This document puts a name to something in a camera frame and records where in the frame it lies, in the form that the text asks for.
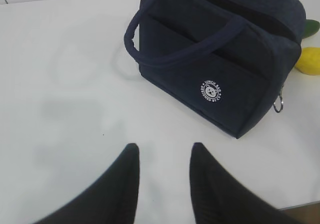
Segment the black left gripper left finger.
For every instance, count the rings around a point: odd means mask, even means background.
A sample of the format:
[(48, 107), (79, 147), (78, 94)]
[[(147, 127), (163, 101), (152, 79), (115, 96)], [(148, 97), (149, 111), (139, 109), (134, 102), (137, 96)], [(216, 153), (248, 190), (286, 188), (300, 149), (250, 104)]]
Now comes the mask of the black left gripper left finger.
[(130, 143), (112, 165), (72, 201), (38, 223), (134, 223), (140, 152)]

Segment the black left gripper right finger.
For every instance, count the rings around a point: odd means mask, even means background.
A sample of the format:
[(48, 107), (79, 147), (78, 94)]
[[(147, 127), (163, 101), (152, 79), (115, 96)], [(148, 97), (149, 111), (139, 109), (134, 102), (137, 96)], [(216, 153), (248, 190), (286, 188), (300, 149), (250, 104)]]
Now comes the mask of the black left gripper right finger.
[(239, 183), (202, 143), (192, 147), (190, 196), (196, 223), (298, 223)]

